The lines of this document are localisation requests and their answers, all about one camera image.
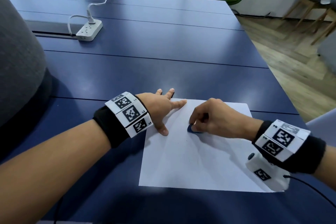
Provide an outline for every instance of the blue table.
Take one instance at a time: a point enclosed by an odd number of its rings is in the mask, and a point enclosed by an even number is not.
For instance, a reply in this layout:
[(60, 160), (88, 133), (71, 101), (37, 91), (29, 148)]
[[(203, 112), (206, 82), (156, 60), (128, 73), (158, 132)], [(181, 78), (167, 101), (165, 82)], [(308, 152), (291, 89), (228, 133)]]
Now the blue table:
[[(25, 19), (67, 22), (102, 0), (11, 0)], [(91, 119), (125, 90), (176, 89), (175, 97), (248, 103), (252, 116), (305, 127), (225, 2), (115, 0), (93, 11), (91, 43), (39, 37), (55, 77), (49, 109), (9, 158)], [(116, 223), (329, 223), (336, 212), (292, 181), (283, 193), (139, 187), (145, 133), (110, 150), (65, 194), (60, 219)], [(334, 201), (336, 193), (298, 175)], [(53, 219), (53, 207), (44, 219)]]

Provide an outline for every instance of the charging cable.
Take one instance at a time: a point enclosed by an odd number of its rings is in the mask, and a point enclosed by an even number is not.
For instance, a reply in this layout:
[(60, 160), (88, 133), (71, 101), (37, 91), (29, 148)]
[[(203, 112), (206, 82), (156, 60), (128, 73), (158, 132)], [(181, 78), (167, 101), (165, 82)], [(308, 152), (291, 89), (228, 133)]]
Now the charging cable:
[(104, 5), (106, 4), (107, 0), (105, 0), (103, 3), (91, 3), (87, 6), (87, 9), (86, 9), (86, 13), (87, 13), (87, 16), (84, 16), (84, 15), (72, 15), (69, 17), (69, 20), (68, 20), (68, 30), (69, 30), (69, 34), (72, 36), (72, 32), (71, 32), (71, 28), (70, 28), (70, 20), (71, 18), (73, 17), (81, 17), (81, 18), (86, 18), (88, 19), (88, 22), (89, 24), (95, 24), (95, 20), (93, 19), (92, 15), (91, 15), (91, 12), (90, 12), (90, 6), (92, 5)]

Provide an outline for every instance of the sheet of paper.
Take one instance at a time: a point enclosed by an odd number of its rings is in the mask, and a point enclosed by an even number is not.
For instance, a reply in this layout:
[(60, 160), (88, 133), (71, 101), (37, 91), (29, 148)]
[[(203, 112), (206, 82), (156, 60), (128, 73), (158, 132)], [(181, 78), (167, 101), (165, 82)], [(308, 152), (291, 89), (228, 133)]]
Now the sheet of paper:
[[(171, 111), (164, 119), (167, 137), (153, 126), (147, 130), (139, 186), (273, 192), (245, 166), (249, 154), (257, 152), (250, 141), (187, 132), (190, 115), (203, 102), (188, 99)], [(227, 104), (251, 116), (247, 104)]]

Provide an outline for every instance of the fingernail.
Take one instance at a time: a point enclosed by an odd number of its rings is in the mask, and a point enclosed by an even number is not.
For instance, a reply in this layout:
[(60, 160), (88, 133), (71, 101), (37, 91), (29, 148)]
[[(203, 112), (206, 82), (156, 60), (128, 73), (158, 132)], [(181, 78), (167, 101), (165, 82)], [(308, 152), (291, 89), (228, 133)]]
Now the fingernail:
[(161, 134), (162, 134), (163, 136), (168, 136), (168, 133), (169, 133), (168, 130), (165, 129), (164, 131), (162, 131)]

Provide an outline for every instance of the white power strip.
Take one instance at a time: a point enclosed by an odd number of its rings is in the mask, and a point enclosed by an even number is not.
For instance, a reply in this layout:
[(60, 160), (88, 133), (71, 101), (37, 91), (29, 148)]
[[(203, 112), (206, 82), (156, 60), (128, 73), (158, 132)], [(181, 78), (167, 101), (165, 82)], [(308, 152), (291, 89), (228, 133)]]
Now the white power strip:
[(77, 32), (77, 39), (80, 41), (92, 41), (98, 32), (102, 29), (103, 23), (100, 20), (94, 19), (95, 24), (86, 22), (84, 26)]

